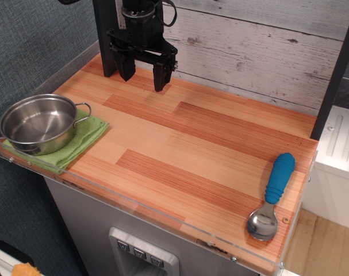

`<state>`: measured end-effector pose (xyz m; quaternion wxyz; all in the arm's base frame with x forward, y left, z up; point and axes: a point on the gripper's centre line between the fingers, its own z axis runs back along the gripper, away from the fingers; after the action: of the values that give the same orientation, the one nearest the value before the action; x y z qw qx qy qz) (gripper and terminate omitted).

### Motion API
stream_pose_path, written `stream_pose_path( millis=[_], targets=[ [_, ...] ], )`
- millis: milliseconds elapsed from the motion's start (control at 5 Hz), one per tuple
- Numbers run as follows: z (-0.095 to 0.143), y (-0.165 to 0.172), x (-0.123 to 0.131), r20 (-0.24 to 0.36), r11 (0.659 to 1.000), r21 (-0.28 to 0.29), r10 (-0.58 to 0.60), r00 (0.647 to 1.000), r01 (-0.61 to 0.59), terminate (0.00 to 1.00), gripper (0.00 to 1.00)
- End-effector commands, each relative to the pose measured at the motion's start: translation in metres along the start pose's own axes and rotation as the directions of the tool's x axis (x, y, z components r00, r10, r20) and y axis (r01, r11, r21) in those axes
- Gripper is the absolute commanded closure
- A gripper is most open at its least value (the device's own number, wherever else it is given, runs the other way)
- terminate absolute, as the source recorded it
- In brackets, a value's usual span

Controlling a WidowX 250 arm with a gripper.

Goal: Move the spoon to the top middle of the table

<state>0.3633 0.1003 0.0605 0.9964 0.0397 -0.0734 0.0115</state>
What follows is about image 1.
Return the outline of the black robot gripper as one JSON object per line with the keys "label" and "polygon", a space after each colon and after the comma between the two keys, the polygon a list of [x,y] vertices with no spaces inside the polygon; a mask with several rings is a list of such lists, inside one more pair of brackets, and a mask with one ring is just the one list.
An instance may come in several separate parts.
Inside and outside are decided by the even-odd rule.
{"label": "black robot gripper", "polygon": [[136,72],[135,60],[154,65],[156,92],[164,89],[177,68],[177,49],[164,37],[163,13],[160,8],[122,8],[119,30],[111,32],[114,38],[114,62],[124,81]]}

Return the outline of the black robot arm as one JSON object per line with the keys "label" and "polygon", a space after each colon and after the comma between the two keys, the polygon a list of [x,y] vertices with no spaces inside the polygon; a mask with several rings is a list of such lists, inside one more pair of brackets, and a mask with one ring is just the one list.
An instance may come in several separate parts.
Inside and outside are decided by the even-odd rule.
{"label": "black robot arm", "polygon": [[130,80],[136,72],[137,60],[151,64],[155,91],[162,91],[178,67],[175,58],[178,50],[163,37],[164,27],[174,25],[177,12],[169,24],[164,22],[163,1],[122,1],[120,12],[124,24],[108,31],[120,76]]}

